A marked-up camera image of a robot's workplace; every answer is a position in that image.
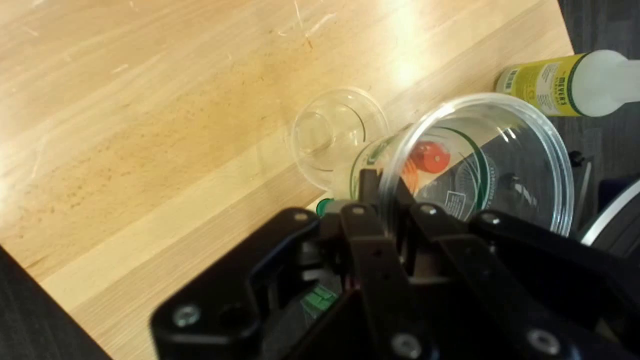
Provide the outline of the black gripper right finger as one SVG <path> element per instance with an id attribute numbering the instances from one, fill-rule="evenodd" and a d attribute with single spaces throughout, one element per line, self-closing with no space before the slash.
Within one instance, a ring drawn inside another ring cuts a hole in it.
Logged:
<path id="1" fill-rule="evenodd" d="M 638 266 L 502 211 L 469 222 L 364 170 L 340 213 L 377 352 L 638 360 Z"/>

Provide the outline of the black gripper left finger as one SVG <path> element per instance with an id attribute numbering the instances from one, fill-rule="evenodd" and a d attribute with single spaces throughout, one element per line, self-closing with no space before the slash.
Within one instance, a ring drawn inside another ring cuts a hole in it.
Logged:
<path id="1" fill-rule="evenodd" d="M 159 360 L 358 360 L 344 255 L 336 213 L 278 211 L 155 310 Z"/>

